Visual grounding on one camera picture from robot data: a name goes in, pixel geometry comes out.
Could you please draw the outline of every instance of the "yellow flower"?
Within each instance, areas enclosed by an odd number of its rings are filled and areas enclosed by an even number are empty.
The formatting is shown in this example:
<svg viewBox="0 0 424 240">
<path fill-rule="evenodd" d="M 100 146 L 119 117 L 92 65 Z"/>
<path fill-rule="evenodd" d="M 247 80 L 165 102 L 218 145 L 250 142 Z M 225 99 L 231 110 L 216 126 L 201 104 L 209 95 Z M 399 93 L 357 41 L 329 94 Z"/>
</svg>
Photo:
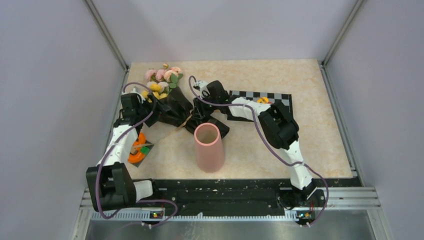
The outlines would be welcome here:
<svg viewBox="0 0 424 240">
<path fill-rule="evenodd" d="M 154 92 L 159 92 L 161 90 L 161 86 L 156 83 L 151 84 L 149 88 Z"/>
<path fill-rule="evenodd" d="M 144 90 L 143 92 L 141 92 L 141 95 L 143 96 L 144 99 L 147 99 L 147 94 L 149 94 L 148 91 Z"/>
<path fill-rule="evenodd" d="M 168 93 L 162 93 L 161 95 L 159 95 L 159 99 L 164 99 L 168 97 Z"/>
</svg>

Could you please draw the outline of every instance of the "metal floor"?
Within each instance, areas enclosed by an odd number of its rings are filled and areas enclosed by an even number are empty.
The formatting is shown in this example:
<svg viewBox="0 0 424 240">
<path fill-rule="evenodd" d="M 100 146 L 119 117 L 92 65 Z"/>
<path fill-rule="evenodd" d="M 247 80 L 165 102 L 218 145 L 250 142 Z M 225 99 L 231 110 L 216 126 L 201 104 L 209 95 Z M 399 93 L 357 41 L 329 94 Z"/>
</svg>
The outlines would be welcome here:
<svg viewBox="0 0 424 240">
<path fill-rule="evenodd" d="M 375 240 L 366 210 L 328 210 L 311 228 L 289 221 L 171 221 L 160 227 L 92 220 L 86 240 Z"/>
</svg>

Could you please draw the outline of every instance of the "cable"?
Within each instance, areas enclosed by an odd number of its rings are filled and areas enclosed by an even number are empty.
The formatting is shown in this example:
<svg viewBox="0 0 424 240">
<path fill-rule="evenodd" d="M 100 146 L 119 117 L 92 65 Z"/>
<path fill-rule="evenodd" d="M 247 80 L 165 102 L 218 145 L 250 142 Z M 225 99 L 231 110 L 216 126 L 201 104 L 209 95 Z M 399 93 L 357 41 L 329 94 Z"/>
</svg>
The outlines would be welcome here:
<svg viewBox="0 0 424 240">
<path fill-rule="evenodd" d="M 287 207 L 286 204 L 284 204 L 283 201 L 281 200 L 281 197 L 278 195 L 278 193 L 276 193 L 275 196 L 277 197 L 277 205 L 279 207 L 289 211 L 295 208 L 295 206 Z"/>
<path fill-rule="evenodd" d="M 130 82 L 130 83 L 127 83 L 124 87 L 123 87 L 123 91 L 125 92 L 125 89 L 129 86 L 129 85 L 132 85 L 132 84 L 134 84 L 134 85 L 140 85 L 140 86 L 142 86 L 143 88 L 145 88 L 145 89 L 147 89 L 148 91 L 149 91 L 149 93 L 152 93 L 152 90 L 150 90 L 146 85 L 144 85 L 144 84 L 141 84 L 141 83 L 139 83 L 139 82 Z M 151 112 L 143 119 L 143 120 L 141 120 L 140 122 L 138 122 L 138 123 L 136 123 L 135 125 L 133 125 L 132 127 L 130 127 L 130 128 L 128 128 L 126 131 L 124 131 L 117 139 L 116 139 L 116 141 L 114 142 L 115 144 L 117 144 L 124 136 L 125 136 L 125 134 L 127 134 L 127 133 L 129 133 L 131 130 L 133 130 L 134 128 L 136 128 L 136 127 L 138 127 L 138 126 L 140 126 L 141 124 L 143 124 L 147 119 L 149 119 L 150 118 L 150 116 L 152 116 L 152 114 L 153 114 L 153 111 L 155 110 L 155 108 L 156 108 L 156 104 L 157 104 L 157 100 L 156 100 L 156 98 L 154 97 L 153 98 L 153 108 L 151 109 Z M 103 165 L 105 164 L 105 161 L 106 161 L 106 158 L 107 158 L 107 156 L 109 156 L 110 155 L 110 153 L 112 152 L 112 150 L 114 149 L 114 147 L 115 147 L 115 145 L 112 145 L 112 146 L 110 146 L 110 148 L 106 151 L 106 153 L 103 155 L 103 157 L 102 157 L 102 159 L 101 159 L 101 161 L 100 161 L 100 164 L 98 165 L 98 170 L 97 170 L 97 176 L 96 176 L 96 179 L 95 179 L 95 201 L 96 201 L 96 204 L 97 204 L 97 209 L 98 209 L 98 213 L 104 218 L 104 219 L 111 219 L 111 218 L 113 218 L 119 211 L 120 211 L 120 209 L 118 209 L 118 210 L 116 210 L 114 213 L 112 213 L 110 216 L 106 216 L 105 215 L 105 213 L 103 212 L 103 209 L 102 209 L 102 205 L 101 205 L 101 203 L 100 203 L 100 173 L 102 172 L 102 168 L 103 168 Z M 144 199 L 142 199 L 142 200 L 139 200 L 138 202 L 137 202 L 138 204 L 142 204 L 142 203 L 169 203 L 169 204 L 172 204 L 172 205 L 174 205 L 174 207 L 175 207 L 175 211 L 168 217 L 168 218 L 166 218 L 165 220 L 163 220 L 163 221 L 161 221 L 160 223 L 157 223 L 157 224 L 155 224 L 155 225 L 152 225 L 152 227 L 153 226 L 160 226 L 160 225 L 162 225 L 162 224 L 164 224 L 166 221 L 168 221 L 170 218 L 172 218 L 173 216 L 175 216 L 175 214 L 177 213 L 177 211 L 178 211 L 178 207 L 177 207 L 177 205 L 174 203 L 174 202 L 172 202 L 172 201 L 169 201 L 169 200 L 162 200 L 162 199 L 155 199 L 155 200 L 144 200 Z"/>
<path fill-rule="evenodd" d="M 325 191 L 326 191 L 326 199 L 325 199 L 325 203 L 324 206 L 322 207 L 322 210 L 318 213 L 318 215 L 316 216 L 315 220 L 313 220 L 309 226 L 311 227 L 312 225 L 315 224 L 315 222 L 321 218 L 322 213 L 324 212 L 324 209 L 326 209 L 327 207 L 327 203 L 329 201 L 329 185 L 327 184 L 327 181 L 324 179 L 323 176 L 321 176 L 319 173 L 317 173 L 316 171 L 314 171 L 308 164 L 301 162 L 301 161 L 297 161 L 294 163 L 288 163 L 286 161 L 284 161 L 284 159 L 282 159 L 274 150 L 273 148 L 270 146 L 270 144 L 268 143 L 268 141 L 265 139 L 265 137 L 262 135 L 261 130 L 259 129 L 259 125 L 258 122 L 256 121 L 256 115 L 255 115 L 255 110 L 253 109 L 253 107 L 246 105 L 246 104 L 241 104 L 241 103 L 228 103 L 228 104 L 218 104 L 218 103 L 212 103 L 212 102 L 208 102 L 203 100 L 199 95 L 196 94 L 195 90 L 193 89 L 192 86 L 192 79 L 194 79 L 195 82 L 197 82 L 195 76 L 191 75 L 188 78 L 188 86 L 190 87 L 191 93 L 193 93 L 193 95 L 199 99 L 202 103 L 207 104 L 207 105 L 211 105 L 211 106 L 215 106 L 215 107 L 246 107 L 248 109 L 251 110 L 252 112 L 252 116 L 253 116 L 253 123 L 254 123 L 254 127 L 256 128 L 257 133 L 259 134 L 260 139 L 262 140 L 263 144 L 265 145 L 265 147 L 272 153 L 272 155 L 274 155 L 278 160 L 280 160 L 280 162 L 282 162 L 283 164 L 285 164 L 288 167 L 293 167 L 295 165 L 301 164 L 304 165 L 309 171 L 311 171 L 313 174 L 317 175 L 320 179 L 322 179 L 322 181 L 324 182 L 324 186 L 325 186 Z"/>
<path fill-rule="evenodd" d="M 178 211 L 178 207 L 177 207 L 177 205 L 175 204 L 175 202 L 173 202 L 173 201 L 170 201 L 170 200 L 166 200 L 166 199 L 155 199 L 155 200 L 139 200 L 138 202 L 137 202 L 138 204 L 148 204 L 148 203 L 168 203 L 168 204 L 172 204 L 173 206 L 174 206 L 174 211 L 173 211 L 173 213 L 169 216 L 169 217 L 167 217 L 167 218 L 165 218 L 164 220 L 162 220 L 162 221 L 160 221 L 160 222 L 158 222 L 158 223 L 156 223 L 156 224 L 153 224 L 153 225 L 149 225 L 149 224 L 145 224 L 144 222 L 142 222 L 141 223 L 141 225 L 142 226 L 144 226 L 144 225 L 147 225 L 147 226 L 151 226 L 151 228 L 154 228 L 154 227 L 159 227 L 160 225 L 162 225 L 162 224 L 164 224 L 164 223 L 166 223 L 170 218 L 172 218 L 173 216 L 175 216 L 175 214 L 177 214 L 177 211 Z M 109 236 L 108 237 L 106 237 L 104 240 L 108 240 L 108 239 L 110 239 L 113 235 L 115 235 L 117 232 L 119 232 L 119 231 L 121 231 L 122 229 L 124 229 L 124 228 L 126 228 L 126 227 L 129 227 L 129 226 L 131 226 L 131 225 L 139 225 L 140 224 L 140 222 L 138 222 L 138 221 L 133 221 L 133 222 L 130 222 L 130 223 L 127 223 L 127 224 L 125 224 L 125 225 L 123 225 L 123 226 L 121 226 L 120 228 L 118 228 L 118 229 L 116 229 L 116 230 L 114 230 L 112 233 L 110 233 L 109 234 Z"/>
</svg>

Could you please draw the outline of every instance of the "small yellow object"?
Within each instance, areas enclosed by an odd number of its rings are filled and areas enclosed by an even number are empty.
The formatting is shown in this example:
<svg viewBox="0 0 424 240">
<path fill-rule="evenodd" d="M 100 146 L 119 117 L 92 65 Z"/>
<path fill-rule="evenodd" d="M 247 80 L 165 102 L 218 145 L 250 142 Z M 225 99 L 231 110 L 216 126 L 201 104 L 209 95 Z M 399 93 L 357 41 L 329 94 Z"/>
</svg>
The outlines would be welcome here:
<svg viewBox="0 0 424 240">
<path fill-rule="evenodd" d="M 257 102 L 258 102 L 258 103 L 260 103 L 260 104 L 267 104 L 267 103 L 269 103 L 270 101 L 268 100 L 268 98 L 267 98 L 266 96 L 263 96 L 263 97 L 259 98 L 259 99 L 257 100 Z"/>
<path fill-rule="evenodd" d="M 150 89 L 153 92 L 159 92 L 161 90 L 161 86 L 159 86 L 159 84 L 153 83 L 152 85 L 150 85 Z"/>
<path fill-rule="evenodd" d="M 162 93 L 161 95 L 159 95 L 159 99 L 164 99 L 168 97 L 168 93 Z"/>
<path fill-rule="evenodd" d="M 146 90 L 141 92 L 141 95 L 143 96 L 144 99 L 147 99 L 147 94 L 149 94 L 149 92 Z"/>
</svg>

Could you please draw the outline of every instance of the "green block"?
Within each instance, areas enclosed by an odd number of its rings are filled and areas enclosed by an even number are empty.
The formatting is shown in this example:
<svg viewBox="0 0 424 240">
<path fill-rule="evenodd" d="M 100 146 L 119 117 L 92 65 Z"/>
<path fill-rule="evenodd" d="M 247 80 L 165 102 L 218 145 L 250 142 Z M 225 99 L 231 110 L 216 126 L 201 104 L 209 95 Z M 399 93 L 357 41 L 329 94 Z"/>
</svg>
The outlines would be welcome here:
<svg viewBox="0 0 424 240">
<path fill-rule="evenodd" d="M 144 154 L 144 155 L 147 155 L 147 154 L 149 154 L 149 152 L 150 152 L 150 148 L 148 148 L 148 147 L 144 146 L 144 147 L 142 147 L 142 148 L 140 149 L 140 152 L 141 152 L 142 154 Z"/>
</svg>

